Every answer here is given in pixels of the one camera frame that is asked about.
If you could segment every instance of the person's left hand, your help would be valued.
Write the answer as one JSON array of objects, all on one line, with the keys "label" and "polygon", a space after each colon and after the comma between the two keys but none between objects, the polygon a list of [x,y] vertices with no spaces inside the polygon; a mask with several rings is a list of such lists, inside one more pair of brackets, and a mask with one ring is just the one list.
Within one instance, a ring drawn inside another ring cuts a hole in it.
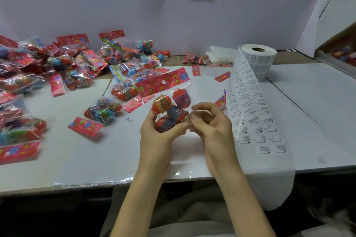
[{"label": "person's left hand", "polygon": [[171,160],[172,143],[184,135],[189,122],[184,121],[170,130],[159,133],[155,130],[157,114],[149,111],[141,126],[140,161],[138,171],[153,174],[164,181]]}]

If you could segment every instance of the flower print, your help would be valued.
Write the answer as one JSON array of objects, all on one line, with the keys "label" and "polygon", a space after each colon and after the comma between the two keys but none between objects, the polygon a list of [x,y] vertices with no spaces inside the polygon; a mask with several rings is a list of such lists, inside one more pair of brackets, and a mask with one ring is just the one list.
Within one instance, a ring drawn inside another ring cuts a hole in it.
[{"label": "flower print", "polygon": [[182,74],[180,74],[180,78],[183,80],[183,81],[186,81],[186,80],[188,80],[189,79],[189,77],[188,77],[188,74],[187,73],[182,73]]},{"label": "flower print", "polygon": [[18,148],[18,147],[12,147],[12,148],[10,148],[9,152],[10,152],[10,154],[16,154],[19,150],[20,150],[20,148]]}]

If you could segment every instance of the dark floor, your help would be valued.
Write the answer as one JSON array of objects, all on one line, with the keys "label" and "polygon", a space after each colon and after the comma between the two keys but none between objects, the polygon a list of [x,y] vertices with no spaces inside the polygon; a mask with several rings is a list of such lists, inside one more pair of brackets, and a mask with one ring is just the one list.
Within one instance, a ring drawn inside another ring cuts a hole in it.
[{"label": "dark floor", "polygon": [[[354,178],[354,174],[296,176],[294,188],[283,205],[266,212],[277,236],[287,237],[321,225],[307,211],[308,199],[313,199],[312,204],[316,205],[315,200],[320,201],[326,196],[334,201],[341,199],[343,206],[353,203]],[[172,200],[190,192],[193,182],[168,183],[162,187],[168,200]],[[111,191],[111,188],[90,189],[3,199],[0,237],[99,236],[111,204]]]}]

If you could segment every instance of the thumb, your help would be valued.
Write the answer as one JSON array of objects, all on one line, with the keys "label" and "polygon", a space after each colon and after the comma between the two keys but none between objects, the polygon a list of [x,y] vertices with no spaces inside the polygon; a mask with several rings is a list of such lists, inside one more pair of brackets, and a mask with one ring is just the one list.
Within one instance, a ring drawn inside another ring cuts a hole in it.
[{"label": "thumb", "polygon": [[189,118],[193,127],[204,135],[211,133],[214,129],[213,127],[205,123],[202,119],[200,119],[196,114],[191,114]]},{"label": "thumb", "polygon": [[170,130],[168,130],[168,131],[166,131],[164,133],[166,135],[168,135],[168,137],[171,140],[174,140],[175,138],[184,135],[185,132],[187,131],[188,127],[189,127],[189,122],[188,121],[183,121],[183,122],[175,125]]}]

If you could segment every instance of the wall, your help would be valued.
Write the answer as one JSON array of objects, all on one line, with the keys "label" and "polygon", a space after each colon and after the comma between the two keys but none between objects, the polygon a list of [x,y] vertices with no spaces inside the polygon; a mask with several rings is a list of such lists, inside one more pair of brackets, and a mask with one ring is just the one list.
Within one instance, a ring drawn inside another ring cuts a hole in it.
[{"label": "wall", "polygon": [[[320,12],[329,0],[322,0]],[[316,48],[356,21],[356,0],[330,0],[319,19]]]},{"label": "wall", "polygon": [[206,51],[211,45],[236,48],[257,43],[294,48],[315,0],[0,0],[7,21],[21,39],[37,35],[98,33],[124,29],[138,40],[155,39],[172,54]]}]

